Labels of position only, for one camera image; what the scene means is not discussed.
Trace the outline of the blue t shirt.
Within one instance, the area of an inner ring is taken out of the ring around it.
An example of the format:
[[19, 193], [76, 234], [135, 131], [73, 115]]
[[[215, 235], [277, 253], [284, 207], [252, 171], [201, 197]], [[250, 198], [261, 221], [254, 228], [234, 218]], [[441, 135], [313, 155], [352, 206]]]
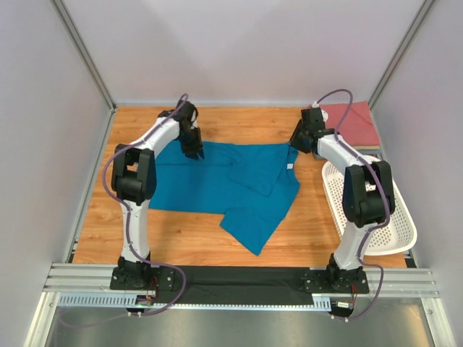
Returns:
[[177, 141], [156, 158], [153, 210], [222, 215], [222, 229], [259, 255], [300, 189], [298, 152], [286, 143], [204, 142], [205, 158], [187, 158]]

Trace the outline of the aluminium frame post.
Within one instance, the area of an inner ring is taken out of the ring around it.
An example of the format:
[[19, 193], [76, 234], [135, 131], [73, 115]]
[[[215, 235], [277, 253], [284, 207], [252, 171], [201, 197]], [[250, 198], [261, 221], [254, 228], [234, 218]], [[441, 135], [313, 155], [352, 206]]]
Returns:
[[421, 27], [423, 26], [424, 22], [426, 21], [428, 15], [430, 14], [435, 4], [436, 0], [422, 1], [419, 9], [417, 10], [416, 15], [414, 16], [409, 27], [407, 28], [397, 49], [392, 55], [381, 78], [379, 79], [378, 84], [376, 85], [372, 95], [370, 96], [370, 99], [368, 100], [368, 105], [371, 111], [376, 107], [379, 100], [381, 99], [381, 96], [385, 91], [388, 83], [390, 83], [393, 75], [395, 74], [395, 71], [399, 68], [399, 65], [404, 59], [406, 53], [408, 52], [410, 46], [412, 45], [414, 39], [416, 38], [417, 34], [419, 33]]
[[88, 47], [85, 45], [84, 40], [76, 26], [75, 21], [72, 19], [66, 4], [62, 0], [50, 0], [50, 3], [54, 10], [56, 11], [58, 18], [61, 20], [64, 29], [66, 30], [68, 36], [70, 37], [73, 45], [75, 46], [80, 58], [82, 59], [83, 64], [85, 65], [87, 71], [93, 79], [95, 86], [97, 87], [101, 97], [105, 101], [106, 105], [111, 111], [116, 109], [116, 103], [109, 92], [109, 89], [106, 86], [106, 83], [103, 81], [103, 78], [98, 71], [98, 68], [92, 59]]

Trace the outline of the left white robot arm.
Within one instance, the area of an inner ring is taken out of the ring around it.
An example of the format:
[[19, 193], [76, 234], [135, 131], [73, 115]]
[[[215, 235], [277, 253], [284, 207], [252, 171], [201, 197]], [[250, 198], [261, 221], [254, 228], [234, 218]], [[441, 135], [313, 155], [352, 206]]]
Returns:
[[148, 206], [156, 180], [156, 158], [178, 140], [182, 153], [191, 159], [204, 158], [198, 110], [183, 95], [173, 110], [162, 111], [154, 125], [128, 145], [116, 146], [104, 166], [112, 165], [111, 184], [103, 188], [121, 205], [124, 226], [122, 254], [111, 276], [113, 290], [151, 290], [158, 265], [150, 261]]

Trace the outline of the folded red t shirt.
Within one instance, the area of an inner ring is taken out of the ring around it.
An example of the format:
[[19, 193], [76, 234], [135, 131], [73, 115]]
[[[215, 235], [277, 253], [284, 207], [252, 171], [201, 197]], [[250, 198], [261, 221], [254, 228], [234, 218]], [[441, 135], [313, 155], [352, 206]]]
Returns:
[[[335, 128], [344, 114], [348, 104], [322, 104], [320, 107], [328, 114], [327, 128]], [[371, 118], [367, 101], [354, 102], [347, 117], [339, 129], [344, 141], [354, 147], [355, 145], [380, 146], [378, 133]]]

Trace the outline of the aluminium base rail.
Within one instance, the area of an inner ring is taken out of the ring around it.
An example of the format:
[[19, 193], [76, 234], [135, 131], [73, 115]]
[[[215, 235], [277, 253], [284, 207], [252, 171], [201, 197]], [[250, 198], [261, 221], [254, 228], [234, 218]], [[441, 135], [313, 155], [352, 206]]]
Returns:
[[180, 270], [154, 267], [140, 277], [124, 275], [115, 265], [53, 264], [44, 291], [135, 292], [175, 291], [186, 278], [188, 288], [243, 289], [288, 288], [309, 294], [367, 294], [385, 297], [439, 295], [433, 274], [423, 268], [367, 268], [356, 275], [333, 279], [327, 270], [303, 267], [212, 267], [183, 266]]

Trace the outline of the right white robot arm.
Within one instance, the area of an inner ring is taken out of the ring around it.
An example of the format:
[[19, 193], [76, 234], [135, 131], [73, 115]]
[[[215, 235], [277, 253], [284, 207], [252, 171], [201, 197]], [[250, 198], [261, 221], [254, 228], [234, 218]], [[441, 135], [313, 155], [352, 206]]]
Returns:
[[301, 153], [325, 158], [344, 176], [342, 210], [347, 224], [341, 243], [331, 254], [326, 269], [304, 271], [306, 291], [366, 294], [366, 246], [374, 230], [388, 224], [395, 209], [390, 165], [384, 160], [367, 161], [335, 129], [326, 128], [320, 107], [301, 111], [289, 144]]

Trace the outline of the left aluminium frame post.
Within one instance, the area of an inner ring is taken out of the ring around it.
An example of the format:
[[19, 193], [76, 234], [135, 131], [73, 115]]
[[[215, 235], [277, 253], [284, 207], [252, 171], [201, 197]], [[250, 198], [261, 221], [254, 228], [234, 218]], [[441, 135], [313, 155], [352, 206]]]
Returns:
[[75, 46], [80, 58], [82, 59], [83, 64], [85, 65], [87, 71], [93, 79], [95, 86], [97, 87], [101, 97], [105, 101], [106, 105], [111, 111], [116, 109], [116, 103], [109, 92], [109, 89], [106, 86], [106, 83], [103, 81], [103, 78], [98, 71], [98, 68], [92, 59], [88, 47], [85, 45], [84, 40], [76, 26], [75, 21], [72, 19], [66, 4], [62, 0], [50, 0], [50, 3], [54, 10], [56, 11], [58, 18], [61, 20], [64, 29], [66, 30], [68, 36], [70, 37], [73, 45]]

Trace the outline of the right aluminium frame post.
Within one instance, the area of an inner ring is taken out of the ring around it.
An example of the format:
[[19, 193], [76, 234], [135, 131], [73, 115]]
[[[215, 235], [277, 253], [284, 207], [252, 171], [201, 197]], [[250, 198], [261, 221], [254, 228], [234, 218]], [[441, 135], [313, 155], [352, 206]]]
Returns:
[[409, 27], [407, 28], [397, 49], [392, 55], [381, 78], [379, 79], [378, 84], [376, 85], [372, 95], [370, 96], [370, 99], [368, 100], [368, 105], [371, 111], [376, 107], [379, 100], [381, 99], [381, 96], [385, 91], [388, 83], [390, 83], [393, 75], [395, 74], [395, 71], [399, 68], [399, 65], [404, 59], [406, 53], [408, 52], [410, 46], [412, 45], [414, 39], [416, 38], [417, 34], [419, 33], [421, 27], [423, 26], [424, 22], [426, 21], [428, 15], [430, 14], [435, 4], [436, 0], [422, 1], [419, 9], [417, 10], [416, 15], [414, 16]]

